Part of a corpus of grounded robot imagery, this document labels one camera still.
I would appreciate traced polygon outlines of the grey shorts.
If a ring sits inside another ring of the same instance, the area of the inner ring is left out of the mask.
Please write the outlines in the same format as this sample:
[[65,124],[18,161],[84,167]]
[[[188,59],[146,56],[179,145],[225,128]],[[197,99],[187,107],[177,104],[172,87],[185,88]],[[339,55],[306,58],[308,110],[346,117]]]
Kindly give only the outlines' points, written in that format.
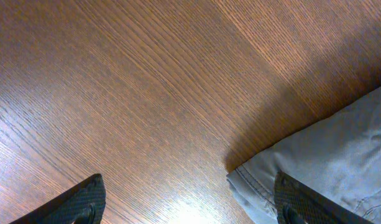
[[255,223],[277,221],[273,188],[279,171],[381,223],[381,87],[227,175],[234,198]]

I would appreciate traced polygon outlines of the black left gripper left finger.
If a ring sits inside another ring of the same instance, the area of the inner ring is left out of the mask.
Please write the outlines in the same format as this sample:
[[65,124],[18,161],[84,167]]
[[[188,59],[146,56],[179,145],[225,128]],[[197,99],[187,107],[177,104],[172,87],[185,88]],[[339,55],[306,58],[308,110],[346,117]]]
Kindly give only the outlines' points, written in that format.
[[103,177],[93,174],[13,223],[100,224],[105,207]]

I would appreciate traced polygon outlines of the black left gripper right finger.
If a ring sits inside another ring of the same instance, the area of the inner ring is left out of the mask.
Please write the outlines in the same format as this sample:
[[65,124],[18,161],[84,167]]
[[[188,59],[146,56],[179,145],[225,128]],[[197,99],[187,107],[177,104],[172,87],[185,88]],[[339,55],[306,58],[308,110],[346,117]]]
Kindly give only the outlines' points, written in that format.
[[279,224],[371,224],[282,171],[273,189]]

